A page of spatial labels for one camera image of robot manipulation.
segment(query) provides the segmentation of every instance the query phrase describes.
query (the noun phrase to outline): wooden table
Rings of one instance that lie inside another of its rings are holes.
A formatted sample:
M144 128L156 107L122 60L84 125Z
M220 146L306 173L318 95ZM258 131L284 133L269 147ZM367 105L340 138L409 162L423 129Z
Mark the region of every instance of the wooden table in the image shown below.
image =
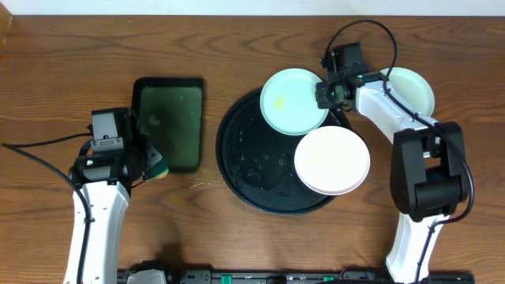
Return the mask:
M139 77L203 77L203 154L195 174L142 185L122 227L119 267L160 258L174 267L341 270L379 267L398 221L389 191L391 146L366 118L349 115L367 141L365 183L313 213L280 217L240 201L221 178L215 134L228 108L281 69L325 77L319 57L356 17L14 17L0 58L0 133L10 143L85 131L90 111L130 104ZM477 187L463 222L445 226L432 271L505 278L505 21L503 18L376 17L398 40L398 66L436 94L434 117L463 128ZM387 67L387 35L363 24L371 70ZM82 140L31 150L65 172ZM71 189L38 164L0 151L0 282L61 282L73 226ZM460 212L465 207L461 204Z

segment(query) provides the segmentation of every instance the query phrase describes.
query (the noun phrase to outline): black tray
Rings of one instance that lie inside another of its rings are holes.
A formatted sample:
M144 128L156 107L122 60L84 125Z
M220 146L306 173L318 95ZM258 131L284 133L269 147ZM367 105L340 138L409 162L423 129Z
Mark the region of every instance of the black tray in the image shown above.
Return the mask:
M334 196L313 192L294 169L301 136L275 131L260 110L261 88L238 100L224 116L216 158L224 181L247 204L277 215L300 215L323 207ZM321 126L350 129L344 113L331 111Z

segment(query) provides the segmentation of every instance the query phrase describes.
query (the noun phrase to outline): yellow mark on plate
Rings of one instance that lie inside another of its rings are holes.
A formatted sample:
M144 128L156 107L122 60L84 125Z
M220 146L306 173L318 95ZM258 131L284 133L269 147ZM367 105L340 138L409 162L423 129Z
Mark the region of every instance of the yellow mark on plate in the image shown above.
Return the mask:
M277 97L277 102L275 103L274 107L279 111L279 113L282 113L282 107L287 101L287 95L280 95Z

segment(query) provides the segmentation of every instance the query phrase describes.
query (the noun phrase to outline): black round plate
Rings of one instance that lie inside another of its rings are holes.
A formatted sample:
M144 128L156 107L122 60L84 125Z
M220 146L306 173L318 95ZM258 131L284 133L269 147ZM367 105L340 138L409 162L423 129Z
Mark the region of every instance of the black round plate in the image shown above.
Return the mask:
M294 151L301 136L274 130L260 109L261 88L236 102L218 130L216 157L219 170L235 194L262 211L277 215L309 213L332 201L300 181L294 169ZM340 111L331 111L321 126L350 129Z

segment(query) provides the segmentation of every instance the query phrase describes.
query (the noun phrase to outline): white background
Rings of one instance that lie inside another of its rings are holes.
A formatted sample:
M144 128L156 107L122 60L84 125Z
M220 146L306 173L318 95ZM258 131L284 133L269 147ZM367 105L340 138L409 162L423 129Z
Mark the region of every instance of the white background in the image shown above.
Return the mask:
M0 0L13 15L505 16L505 0Z

